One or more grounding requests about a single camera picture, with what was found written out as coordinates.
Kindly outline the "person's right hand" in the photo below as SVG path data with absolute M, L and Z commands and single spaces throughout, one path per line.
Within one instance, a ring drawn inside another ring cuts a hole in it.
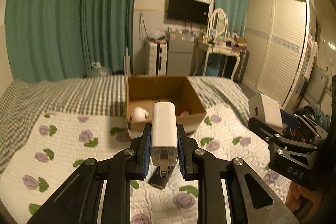
M 309 210 L 308 214 L 303 218 L 303 220 L 301 220 L 301 223 L 309 223 L 319 210 L 323 195 L 323 187 L 319 187 L 316 190 L 312 191 L 292 181 L 289 186 L 289 191 L 285 204 L 291 211 L 294 211 L 298 210 L 301 206 L 302 198 L 306 198 L 307 200 L 311 201 L 313 203 L 311 209 Z

